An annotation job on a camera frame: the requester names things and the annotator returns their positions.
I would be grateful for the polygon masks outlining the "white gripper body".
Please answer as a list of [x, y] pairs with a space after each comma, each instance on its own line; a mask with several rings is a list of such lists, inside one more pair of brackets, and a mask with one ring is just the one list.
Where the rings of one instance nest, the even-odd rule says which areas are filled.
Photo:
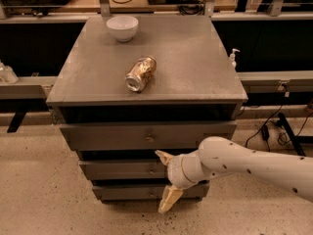
[[174, 156], [167, 166], [167, 175], [172, 185], [188, 189], [207, 180], [209, 169], [201, 163], [199, 153], [193, 152]]

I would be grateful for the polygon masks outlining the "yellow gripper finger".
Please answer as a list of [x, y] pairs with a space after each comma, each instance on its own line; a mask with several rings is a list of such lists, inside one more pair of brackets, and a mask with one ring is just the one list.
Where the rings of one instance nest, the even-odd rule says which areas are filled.
[[159, 213], [168, 212], [183, 195], [183, 190], [174, 185], [166, 185], [158, 206]]
[[159, 157], [160, 161], [165, 165], [168, 166], [170, 161], [174, 158], [173, 155], [163, 152], [161, 150], [156, 150], [155, 154]]

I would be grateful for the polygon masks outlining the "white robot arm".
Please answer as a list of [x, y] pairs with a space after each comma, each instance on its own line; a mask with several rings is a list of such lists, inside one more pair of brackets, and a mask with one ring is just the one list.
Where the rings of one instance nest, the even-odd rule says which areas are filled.
[[158, 206], [160, 213], [168, 212], [185, 190], [199, 182], [232, 173], [250, 174], [313, 201], [313, 159], [310, 157], [251, 150], [218, 136], [202, 140], [189, 154], [173, 156], [161, 150], [156, 154], [167, 167], [169, 180]]

